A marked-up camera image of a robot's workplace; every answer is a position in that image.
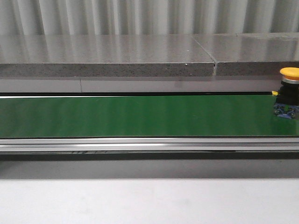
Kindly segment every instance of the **green conveyor belt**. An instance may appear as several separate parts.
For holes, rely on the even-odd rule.
[[[2,98],[0,137],[298,136],[271,95]]]

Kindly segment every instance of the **speckled stone slab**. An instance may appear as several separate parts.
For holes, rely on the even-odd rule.
[[[191,35],[0,36],[0,77],[208,77]]]
[[[214,59],[217,76],[278,75],[283,67],[299,67],[299,35],[193,35]]]

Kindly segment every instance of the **yellow button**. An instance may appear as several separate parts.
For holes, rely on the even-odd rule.
[[[283,68],[280,70],[280,73],[287,79],[299,80],[299,68]]]

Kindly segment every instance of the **corrugated metal wall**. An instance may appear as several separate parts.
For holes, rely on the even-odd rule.
[[[299,0],[0,0],[0,34],[298,32]]]

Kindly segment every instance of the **white floor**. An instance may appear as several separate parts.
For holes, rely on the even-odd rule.
[[[1,180],[4,224],[292,224],[299,179]]]

